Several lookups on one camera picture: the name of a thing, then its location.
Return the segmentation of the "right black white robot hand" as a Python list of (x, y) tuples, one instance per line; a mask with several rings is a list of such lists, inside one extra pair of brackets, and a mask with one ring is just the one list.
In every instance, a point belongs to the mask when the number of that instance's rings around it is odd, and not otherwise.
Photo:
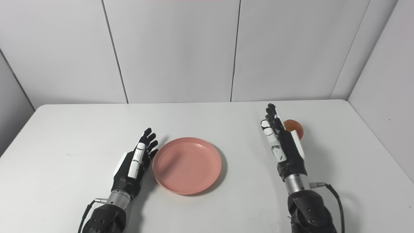
[(276, 106), (269, 103), (261, 128), (278, 162), (278, 174), (285, 180), (293, 174), (307, 175), (304, 150), (297, 130), (288, 130), (278, 115)]

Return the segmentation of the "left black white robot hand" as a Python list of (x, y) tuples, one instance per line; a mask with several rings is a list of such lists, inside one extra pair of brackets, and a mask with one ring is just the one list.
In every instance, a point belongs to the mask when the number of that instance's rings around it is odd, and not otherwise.
[(147, 128), (136, 147), (121, 157), (114, 172), (111, 190), (123, 190), (131, 198), (135, 198), (140, 192), (143, 175), (158, 152), (155, 148), (157, 145), (156, 134), (151, 128)]

